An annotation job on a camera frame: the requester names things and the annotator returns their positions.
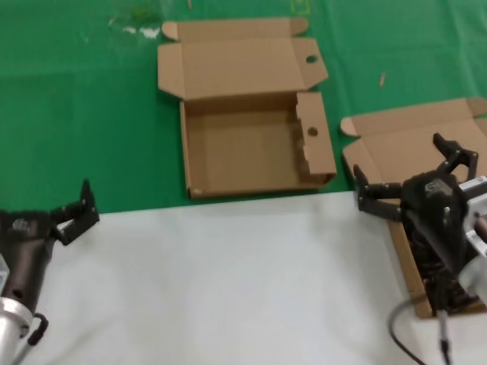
green table surface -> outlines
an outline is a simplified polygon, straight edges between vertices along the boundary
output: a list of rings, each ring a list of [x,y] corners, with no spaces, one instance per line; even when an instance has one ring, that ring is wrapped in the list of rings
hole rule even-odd
[[[309,19],[329,70],[339,176],[324,192],[351,188],[344,116],[487,95],[485,0],[0,0],[0,207],[63,204],[85,177],[102,212],[193,204],[177,100],[157,86],[166,40],[140,29],[278,16]]]

cardboard box bottom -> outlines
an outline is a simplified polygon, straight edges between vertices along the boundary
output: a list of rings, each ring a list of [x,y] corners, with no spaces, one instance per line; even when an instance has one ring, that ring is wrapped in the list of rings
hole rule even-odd
[[[190,196],[318,189],[333,178],[307,173],[296,105],[296,94],[182,103]]]

open cardboard box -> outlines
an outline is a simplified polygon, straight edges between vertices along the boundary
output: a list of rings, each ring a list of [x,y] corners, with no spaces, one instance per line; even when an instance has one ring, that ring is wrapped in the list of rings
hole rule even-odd
[[[189,196],[318,189],[336,166],[304,18],[166,22],[159,88],[179,97]]]
[[[455,140],[479,153],[477,175],[487,175],[487,100],[456,99],[426,103],[377,113],[344,118],[342,131],[360,137],[343,151],[349,169],[359,165],[370,183],[402,183],[404,180],[436,169],[444,160],[433,145],[433,134]],[[466,168],[454,171],[459,181],[466,178]],[[403,225],[389,223],[390,233],[403,270],[406,286],[412,297],[425,293]],[[485,310],[471,306],[467,312]],[[415,306],[422,318],[432,316],[431,306],[424,301]]]

